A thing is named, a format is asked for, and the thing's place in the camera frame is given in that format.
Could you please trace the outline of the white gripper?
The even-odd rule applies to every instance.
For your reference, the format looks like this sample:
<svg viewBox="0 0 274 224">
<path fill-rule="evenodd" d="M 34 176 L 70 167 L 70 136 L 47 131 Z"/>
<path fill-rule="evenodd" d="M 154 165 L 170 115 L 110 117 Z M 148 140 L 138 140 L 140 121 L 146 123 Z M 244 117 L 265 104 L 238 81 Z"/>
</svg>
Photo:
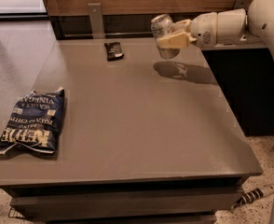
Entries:
<svg viewBox="0 0 274 224">
<path fill-rule="evenodd" d="M 191 43 L 200 48 L 215 46 L 217 43 L 217 13 L 200 14 L 194 20 L 182 20 L 173 25 L 175 33 L 157 39 L 161 49 L 183 49 Z"/>
</svg>

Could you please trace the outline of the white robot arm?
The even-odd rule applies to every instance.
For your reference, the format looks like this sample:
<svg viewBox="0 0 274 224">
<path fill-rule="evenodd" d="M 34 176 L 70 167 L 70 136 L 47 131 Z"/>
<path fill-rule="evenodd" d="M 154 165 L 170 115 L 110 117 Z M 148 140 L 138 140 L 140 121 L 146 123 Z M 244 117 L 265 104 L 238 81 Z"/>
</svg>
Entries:
<svg viewBox="0 0 274 224">
<path fill-rule="evenodd" d="M 198 15 L 193 20 L 166 22 L 157 31 L 159 49 L 199 48 L 264 43 L 274 62 L 274 0 L 253 0 L 248 8 Z"/>
</svg>

